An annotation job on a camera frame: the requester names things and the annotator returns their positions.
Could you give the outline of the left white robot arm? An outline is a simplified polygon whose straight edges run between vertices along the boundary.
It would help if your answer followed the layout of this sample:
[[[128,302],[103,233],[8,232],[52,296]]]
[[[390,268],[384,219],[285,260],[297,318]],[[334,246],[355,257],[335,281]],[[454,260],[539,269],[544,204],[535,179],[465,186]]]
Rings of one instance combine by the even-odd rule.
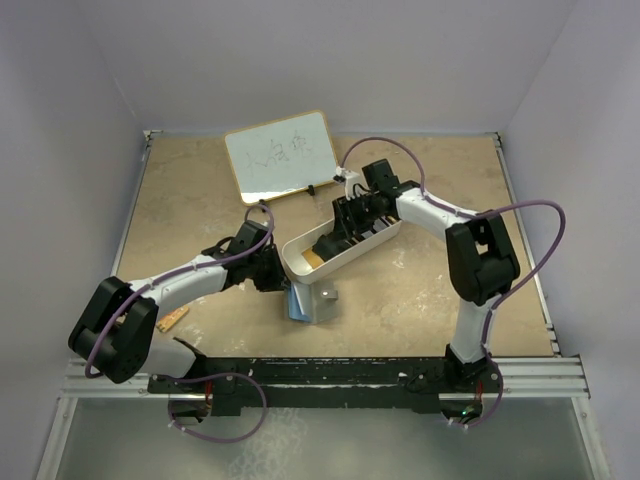
[[[282,291],[287,279],[273,229],[246,220],[236,235],[191,261],[146,279],[111,276],[99,283],[68,338],[85,375],[115,384],[138,373],[170,377],[184,392],[202,387],[204,355],[181,339],[154,338],[157,322],[190,302],[247,280],[260,292]]]

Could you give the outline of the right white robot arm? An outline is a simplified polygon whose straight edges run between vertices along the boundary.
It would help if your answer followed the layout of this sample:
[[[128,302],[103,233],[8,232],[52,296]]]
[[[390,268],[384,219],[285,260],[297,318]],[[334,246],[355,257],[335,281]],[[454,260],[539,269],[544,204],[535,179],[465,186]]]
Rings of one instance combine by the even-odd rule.
[[[374,228],[395,220],[419,226],[445,243],[450,282],[460,298],[456,330],[448,345],[456,358],[445,366],[446,383],[467,391],[480,379],[476,362],[487,354],[491,303],[503,297],[520,266],[501,216],[480,218],[430,197],[416,181],[400,181],[386,159],[357,174],[338,167],[334,180],[345,195],[332,202],[334,226],[310,248],[327,263],[371,240]]]

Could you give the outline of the white oblong plastic tray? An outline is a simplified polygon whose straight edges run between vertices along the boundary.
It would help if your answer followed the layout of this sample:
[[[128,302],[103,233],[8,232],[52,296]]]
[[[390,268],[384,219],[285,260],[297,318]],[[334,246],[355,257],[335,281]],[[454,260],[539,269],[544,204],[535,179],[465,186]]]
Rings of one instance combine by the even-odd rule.
[[[363,233],[342,238],[330,220],[287,242],[281,257],[292,280],[310,285],[392,239],[401,225],[400,220],[383,216]]]

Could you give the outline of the gold black striped card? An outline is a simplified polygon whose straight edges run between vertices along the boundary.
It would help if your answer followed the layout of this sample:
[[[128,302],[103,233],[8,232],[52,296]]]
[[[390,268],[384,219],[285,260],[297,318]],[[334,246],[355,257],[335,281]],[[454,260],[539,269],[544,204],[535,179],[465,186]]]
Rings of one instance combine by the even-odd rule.
[[[303,259],[307,262],[312,270],[321,267],[325,261],[316,254],[312,249],[307,249],[302,253]]]

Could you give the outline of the grey card holder wallet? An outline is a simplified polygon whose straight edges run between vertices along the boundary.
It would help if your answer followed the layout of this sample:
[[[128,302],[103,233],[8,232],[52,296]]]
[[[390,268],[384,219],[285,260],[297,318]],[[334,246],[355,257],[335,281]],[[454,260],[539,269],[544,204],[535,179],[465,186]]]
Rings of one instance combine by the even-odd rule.
[[[293,282],[286,296],[289,319],[305,324],[333,320],[339,316],[339,294],[331,280],[320,280],[306,285]]]

